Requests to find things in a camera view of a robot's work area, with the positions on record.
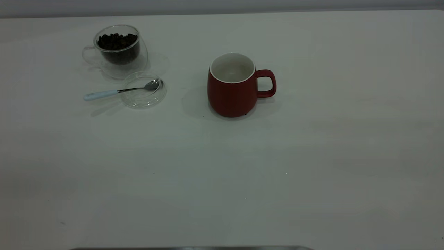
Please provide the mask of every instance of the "metal spoon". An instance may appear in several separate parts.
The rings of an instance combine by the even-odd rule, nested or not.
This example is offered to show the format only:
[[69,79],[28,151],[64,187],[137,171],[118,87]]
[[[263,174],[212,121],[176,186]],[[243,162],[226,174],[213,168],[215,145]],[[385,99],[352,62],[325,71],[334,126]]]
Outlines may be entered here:
[[148,91],[153,91],[159,87],[160,81],[161,81],[160,79],[154,79],[154,80],[150,81],[149,83],[147,83],[147,85],[145,85],[145,87],[143,87],[143,88],[131,88],[131,89],[120,89],[120,90],[114,89],[114,90],[108,90],[108,91],[103,91],[103,92],[91,93],[91,94],[85,95],[83,97],[83,99],[85,101],[92,101],[92,100],[99,99],[102,97],[110,97],[113,95],[117,95],[119,93],[131,91],[131,90],[136,90],[136,89],[145,89]]

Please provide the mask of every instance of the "white table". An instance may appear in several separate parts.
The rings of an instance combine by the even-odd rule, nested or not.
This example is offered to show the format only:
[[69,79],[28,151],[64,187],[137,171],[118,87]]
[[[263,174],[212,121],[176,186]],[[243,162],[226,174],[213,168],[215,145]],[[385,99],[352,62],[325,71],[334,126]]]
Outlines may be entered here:
[[[160,104],[82,100],[118,87],[80,55],[113,24]],[[239,119],[206,97],[231,51],[277,79]],[[2,250],[444,246],[444,12],[3,19],[0,55]]]

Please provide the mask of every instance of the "glass cup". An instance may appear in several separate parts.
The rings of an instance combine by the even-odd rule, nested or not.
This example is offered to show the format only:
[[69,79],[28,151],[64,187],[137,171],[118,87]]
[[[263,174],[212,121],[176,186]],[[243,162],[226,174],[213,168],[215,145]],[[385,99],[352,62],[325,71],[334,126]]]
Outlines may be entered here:
[[[137,40],[130,46],[118,50],[99,47],[97,43],[100,36],[115,33],[123,36],[136,35]],[[93,45],[83,48],[82,57],[87,63],[101,68],[107,75],[117,79],[125,79],[134,72],[144,70],[148,62],[147,48],[140,32],[132,26],[123,24],[99,31],[94,37]]]

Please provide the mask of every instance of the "glass cup handle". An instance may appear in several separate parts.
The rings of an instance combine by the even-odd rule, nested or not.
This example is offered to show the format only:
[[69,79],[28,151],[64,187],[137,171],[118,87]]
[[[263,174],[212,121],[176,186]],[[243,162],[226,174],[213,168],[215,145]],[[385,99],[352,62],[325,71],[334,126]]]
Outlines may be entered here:
[[85,48],[83,48],[82,57],[87,63],[98,67],[99,66],[98,62],[96,60],[94,60],[91,56],[87,56],[87,51],[92,50],[92,49],[95,49],[93,45],[89,45],[89,46],[86,46]]

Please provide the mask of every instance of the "wall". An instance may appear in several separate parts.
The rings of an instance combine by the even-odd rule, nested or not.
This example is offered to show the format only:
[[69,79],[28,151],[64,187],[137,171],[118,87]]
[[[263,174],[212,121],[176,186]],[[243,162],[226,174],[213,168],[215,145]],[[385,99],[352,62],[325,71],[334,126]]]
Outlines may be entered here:
[[429,9],[444,0],[0,0],[0,18]]

